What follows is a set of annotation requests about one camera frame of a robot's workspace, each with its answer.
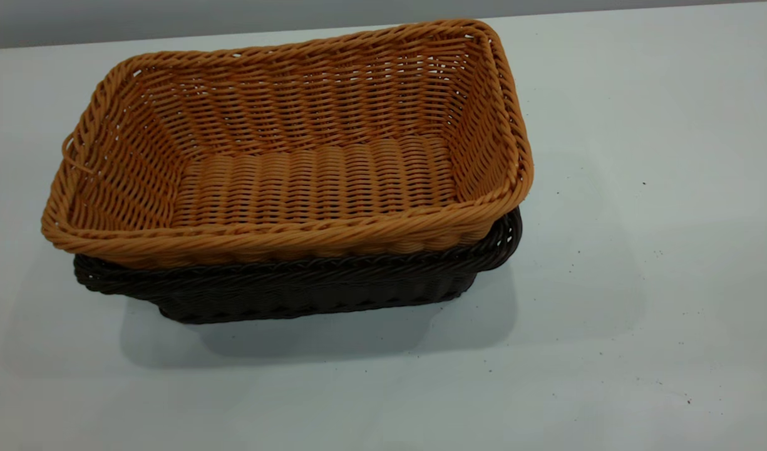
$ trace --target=white tabletop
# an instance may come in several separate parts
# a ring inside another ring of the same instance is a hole
[[[184,326],[39,233],[115,63],[0,49],[0,450],[767,449],[767,3],[488,20],[534,148],[506,266],[445,304]]]

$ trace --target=dark brown wicker basket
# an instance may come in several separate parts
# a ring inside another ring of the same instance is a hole
[[[478,272],[506,262],[521,235],[515,209],[484,240],[449,251],[176,269],[128,269],[76,255],[75,275],[91,291],[147,300],[181,323],[295,318],[454,299]]]

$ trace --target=stacked baskets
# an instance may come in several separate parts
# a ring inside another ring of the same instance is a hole
[[[533,179],[483,23],[144,54],[97,86],[42,219],[90,289],[186,323],[451,299]]]

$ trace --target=woven strand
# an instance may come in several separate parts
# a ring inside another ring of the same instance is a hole
[[[421,23],[120,63],[63,144],[42,232],[130,268],[442,251],[532,180],[497,34]]]

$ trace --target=basket bottom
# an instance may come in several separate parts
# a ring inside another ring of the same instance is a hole
[[[477,273],[435,275],[412,280],[380,283],[294,286],[274,291],[238,289],[208,291],[185,299],[165,296],[145,298],[159,306],[160,313],[179,323],[206,324],[248,319],[290,319],[309,314],[365,311],[395,306],[417,306],[455,299],[475,282]],[[214,311],[212,305],[219,305]]]
[[[234,149],[185,167],[171,227],[376,217],[454,202],[450,151],[438,136],[263,154]]]

